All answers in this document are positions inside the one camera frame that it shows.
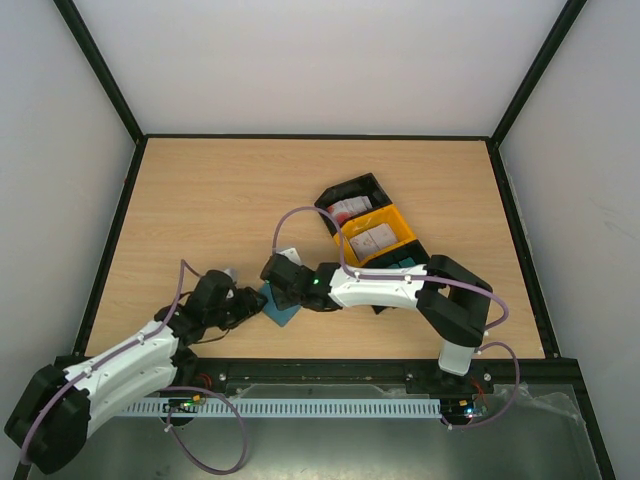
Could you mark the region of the black bin with red cards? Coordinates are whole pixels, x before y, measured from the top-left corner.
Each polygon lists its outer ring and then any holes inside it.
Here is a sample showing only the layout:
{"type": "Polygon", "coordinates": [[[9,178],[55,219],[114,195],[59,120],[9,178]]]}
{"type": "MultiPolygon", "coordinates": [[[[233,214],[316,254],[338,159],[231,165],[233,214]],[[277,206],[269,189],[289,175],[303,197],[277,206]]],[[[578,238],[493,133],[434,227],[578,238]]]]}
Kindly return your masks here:
{"type": "Polygon", "coordinates": [[[314,202],[342,227],[348,220],[392,204],[373,173],[327,188],[314,202]]]}

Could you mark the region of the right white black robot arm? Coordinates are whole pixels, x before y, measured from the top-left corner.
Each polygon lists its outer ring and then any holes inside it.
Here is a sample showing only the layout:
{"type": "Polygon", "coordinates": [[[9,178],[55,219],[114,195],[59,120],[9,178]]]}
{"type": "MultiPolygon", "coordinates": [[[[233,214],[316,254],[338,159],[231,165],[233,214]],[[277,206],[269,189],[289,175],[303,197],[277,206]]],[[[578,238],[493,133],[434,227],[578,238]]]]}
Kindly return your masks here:
{"type": "Polygon", "coordinates": [[[371,269],[321,263],[312,270],[282,253],[272,255],[261,279],[280,292],[283,306],[316,312],[376,306],[420,313],[443,339],[439,368],[468,373],[483,343],[492,287],[452,259],[433,256],[428,264],[371,269]]]}

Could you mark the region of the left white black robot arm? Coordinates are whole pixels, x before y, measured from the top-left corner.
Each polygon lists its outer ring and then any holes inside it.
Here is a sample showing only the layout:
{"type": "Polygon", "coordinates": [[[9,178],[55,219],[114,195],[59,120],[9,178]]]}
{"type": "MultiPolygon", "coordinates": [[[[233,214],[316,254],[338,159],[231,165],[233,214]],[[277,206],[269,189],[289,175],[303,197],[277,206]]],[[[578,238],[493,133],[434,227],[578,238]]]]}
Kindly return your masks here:
{"type": "Polygon", "coordinates": [[[210,270],[128,339],[66,368],[40,368],[4,427],[20,449],[21,463],[45,473],[60,470],[127,406],[176,381],[189,381],[197,359],[191,348],[208,329],[228,332],[266,303],[255,289],[239,287],[230,271],[210,270]]]}

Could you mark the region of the teal card holder wallet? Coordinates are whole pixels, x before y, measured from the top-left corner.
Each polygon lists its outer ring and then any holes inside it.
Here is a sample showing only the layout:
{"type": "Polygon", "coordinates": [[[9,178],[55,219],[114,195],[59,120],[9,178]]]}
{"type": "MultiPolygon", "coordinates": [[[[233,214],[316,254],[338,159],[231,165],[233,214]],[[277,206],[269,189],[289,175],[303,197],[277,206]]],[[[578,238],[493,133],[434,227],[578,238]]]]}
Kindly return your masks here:
{"type": "Polygon", "coordinates": [[[268,282],[262,284],[259,293],[267,299],[262,312],[279,327],[285,327],[301,309],[299,303],[289,299],[284,291],[268,282]]]}

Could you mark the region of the black bin with teal cards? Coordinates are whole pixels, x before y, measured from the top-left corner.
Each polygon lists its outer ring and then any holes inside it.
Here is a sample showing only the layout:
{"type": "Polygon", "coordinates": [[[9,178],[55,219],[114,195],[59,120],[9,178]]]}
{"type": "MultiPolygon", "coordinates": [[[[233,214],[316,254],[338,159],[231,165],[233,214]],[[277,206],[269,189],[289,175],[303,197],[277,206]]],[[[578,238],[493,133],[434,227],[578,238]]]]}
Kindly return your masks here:
{"type": "Polygon", "coordinates": [[[363,268],[397,269],[427,264],[430,256],[418,241],[414,240],[367,261],[363,268]]]}

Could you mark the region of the yellow bin with cards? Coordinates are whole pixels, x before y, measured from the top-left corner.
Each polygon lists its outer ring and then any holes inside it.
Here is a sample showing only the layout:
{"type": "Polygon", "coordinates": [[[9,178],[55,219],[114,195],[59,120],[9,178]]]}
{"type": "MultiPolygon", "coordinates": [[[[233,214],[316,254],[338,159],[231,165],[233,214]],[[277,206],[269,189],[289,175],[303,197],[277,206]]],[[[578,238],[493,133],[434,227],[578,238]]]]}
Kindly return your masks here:
{"type": "Polygon", "coordinates": [[[344,237],[345,261],[355,267],[362,267],[417,239],[395,205],[371,210],[349,219],[342,225],[341,232],[344,237]]]}

